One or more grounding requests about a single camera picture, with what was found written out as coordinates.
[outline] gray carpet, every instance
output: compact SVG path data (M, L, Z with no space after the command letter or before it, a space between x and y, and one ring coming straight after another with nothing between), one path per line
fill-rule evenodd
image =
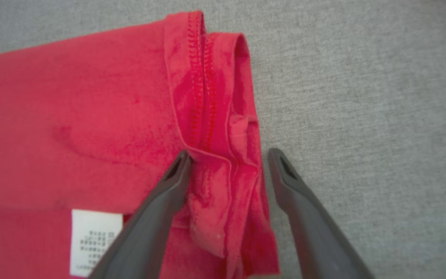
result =
M264 159L283 149L377 278L446 278L446 0L0 0L0 53L194 9L247 36Z

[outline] white care label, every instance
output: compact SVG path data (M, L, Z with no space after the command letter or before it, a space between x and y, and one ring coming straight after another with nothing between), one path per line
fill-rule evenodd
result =
M123 224L122 214L72 210L70 275L88 277Z

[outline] red stitching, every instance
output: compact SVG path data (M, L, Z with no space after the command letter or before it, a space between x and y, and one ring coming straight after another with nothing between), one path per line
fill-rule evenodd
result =
M204 78L206 80L206 92L209 98L209 119L208 131L204 138L203 149L211 150L211 138L213 137L214 128L216 127L216 84L215 72L213 64L213 48L216 34L209 34L204 48Z
M204 104L204 85L201 63L201 13L188 14L188 50L190 69L192 72L192 92L194 94L194 106L192 109L192 125L189 145L194 146L197 140L197 129L202 116Z

